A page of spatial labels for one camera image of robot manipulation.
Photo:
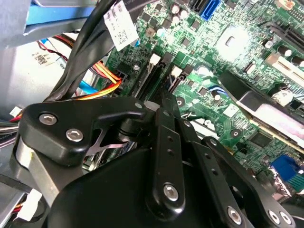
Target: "motherboard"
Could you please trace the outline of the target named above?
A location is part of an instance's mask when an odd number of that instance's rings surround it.
[[[198,137],[217,138],[253,175],[268,172],[282,155],[295,161],[303,156],[303,145],[237,99],[244,85],[284,113],[304,116],[301,1],[159,0],[144,8],[135,26],[139,39],[114,49],[106,62],[123,78],[112,96],[156,101],[168,90]],[[236,80],[232,92],[221,79],[227,74]],[[107,83],[100,79],[97,88]],[[259,115],[275,118],[273,110]]]

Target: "white connector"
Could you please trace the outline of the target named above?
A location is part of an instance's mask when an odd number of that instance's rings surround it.
[[[153,64],[154,66],[157,65],[160,61],[161,57],[158,56],[157,54],[154,54],[150,58],[150,63]]]

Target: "green circuit board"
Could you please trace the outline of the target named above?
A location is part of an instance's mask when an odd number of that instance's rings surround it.
[[[147,65],[152,53],[161,57],[165,53],[172,54],[172,63],[180,68],[191,65],[194,70],[174,92],[177,97],[184,98],[186,102],[180,108],[180,112],[182,114],[193,112],[197,118],[211,120],[220,142],[232,151],[244,167],[258,172],[265,168],[266,156],[271,162],[285,153],[297,157],[297,152],[278,139],[273,139],[262,149],[247,143],[248,139],[261,130],[251,124],[240,110],[236,110],[233,115],[225,114],[229,113],[231,104],[234,104],[228,96],[221,95],[221,99],[215,101],[210,92],[202,95],[199,90],[202,87],[209,88],[218,85],[218,76],[225,71],[230,71],[263,92],[270,91],[276,83],[285,82],[295,97],[299,100],[303,99],[303,88],[265,63],[265,58],[270,53],[275,53],[281,44],[289,47],[293,56],[303,57],[303,55],[261,24],[268,21],[277,25],[289,24],[303,34],[304,7],[295,1],[292,10],[287,11],[273,0],[260,0],[255,4],[249,4],[247,0],[236,0],[233,1],[235,7],[231,8],[225,2],[220,3],[209,21],[203,20],[198,14],[187,9],[187,5],[181,5],[181,8],[188,10],[189,16],[181,19],[178,24],[171,24],[162,35],[156,31],[162,27],[164,20],[171,19],[170,6],[173,1],[160,0],[149,4],[135,24],[140,44],[137,47],[127,46],[119,52],[114,49],[106,66],[114,72],[121,63],[129,66],[128,78],[123,81],[120,93],[120,96],[127,96],[130,95],[134,83],[140,81],[139,74]],[[161,5],[161,9],[156,9],[157,5]],[[147,33],[148,29],[155,31],[152,37]],[[235,36],[239,45],[223,48],[227,41],[225,38],[230,35]],[[266,39],[273,42],[272,47],[266,48],[263,45]],[[255,71],[245,74],[244,70],[253,62],[256,64]],[[135,65],[142,68],[135,70]],[[201,65],[208,67],[213,76],[200,75],[197,70]],[[160,86],[170,66],[168,65],[159,76],[157,83],[151,88],[151,93]],[[103,88],[106,83],[106,80],[100,80],[97,88]],[[234,129],[241,131],[238,137],[230,135],[231,130]],[[247,154],[238,152],[236,147],[238,142],[247,144]]]

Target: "metal screw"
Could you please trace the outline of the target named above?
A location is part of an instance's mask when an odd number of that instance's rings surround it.
[[[179,193],[177,192],[176,188],[170,184],[166,184],[163,187],[163,193],[165,193],[165,196],[173,202],[177,201],[179,198]]]
[[[190,124],[188,121],[184,121],[184,124],[185,124],[187,127],[191,127],[191,124]]]
[[[242,223],[242,217],[239,215],[239,213],[232,207],[228,207],[227,213],[229,217],[234,221],[237,225],[241,225]]]
[[[143,108],[143,106],[140,103],[135,103],[135,106],[138,108]]]
[[[280,211],[280,215],[288,225],[291,225],[291,219],[284,212]]]
[[[271,210],[268,211],[268,214],[270,215],[270,218],[276,223],[280,224],[280,219],[279,217]]]
[[[68,140],[71,140],[71,141],[77,143],[77,142],[80,142],[81,140],[83,140],[84,135],[78,129],[69,129],[66,131],[66,137],[68,138]]]
[[[167,113],[166,111],[163,111],[163,113],[164,113],[166,116],[170,116],[170,114]]]
[[[52,114],[42,114],[39,116],[40,122],[42,122],[45,125],[54,125],[57,123],[57,118]]]
[[[212,145],[214,145],[214,146],[216,146],[216,145],[217,145],[217,142],[216,142],[216,141],[214,141],[213,139],[210,139],[210,142],[211,142],[211,144],[212,144]]]

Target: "qr code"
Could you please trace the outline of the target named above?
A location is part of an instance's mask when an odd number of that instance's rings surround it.
[[[42,55],[35,57],[35,59],[40,65],[47,63],[46,59]]]
[[[127,36],[125,30],[119,32],[117,36],[118,36],[119,44],[123,44],[124,42],[126,42],[128,40],[128,36]]]

